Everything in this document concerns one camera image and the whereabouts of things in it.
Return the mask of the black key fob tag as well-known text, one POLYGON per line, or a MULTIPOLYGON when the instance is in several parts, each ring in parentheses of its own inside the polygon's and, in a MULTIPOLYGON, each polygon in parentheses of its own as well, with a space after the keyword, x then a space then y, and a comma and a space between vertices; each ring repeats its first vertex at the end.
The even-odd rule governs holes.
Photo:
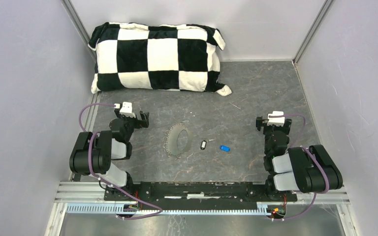
POLYGON ((203 140, 203 141, 201 142, 200 149, 201 149, 201 150, 204 150, 204 149, 206 148, 206 144, 207 144, 207 141, 206 141, 206 140, 203 140))

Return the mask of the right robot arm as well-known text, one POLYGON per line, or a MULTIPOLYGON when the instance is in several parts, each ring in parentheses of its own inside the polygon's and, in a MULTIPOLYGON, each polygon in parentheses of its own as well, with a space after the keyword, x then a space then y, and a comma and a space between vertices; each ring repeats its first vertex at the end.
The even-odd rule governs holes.
POLYGON ((269 173, 265 196, 276 201, 287 192, 326 193, 342 188, 342 174, 325 147, 295 147, 289 138, 291 125, 291 116, 282 112, 256 118, 255 126, 265 139, 263 165, 269 173))

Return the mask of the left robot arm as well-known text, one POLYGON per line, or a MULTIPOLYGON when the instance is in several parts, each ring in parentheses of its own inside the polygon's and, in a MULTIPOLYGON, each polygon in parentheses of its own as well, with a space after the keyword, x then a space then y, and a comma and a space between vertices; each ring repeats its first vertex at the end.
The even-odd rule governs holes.
POLYGON ((149 127, 149 112, 140 111, 140 118, 135 113, 115 108, 116 119, 109 123, 109 130, 99 132, 91 139, 92 132, 79 133, 69 158, 69 168, 74 174, 91 176, 106 189, 122 200, 130 200, 135 194, 135 187, 130 174, 116 167, 114 160, 128 160, 132 154, 131 136, 135 129, 149 127))

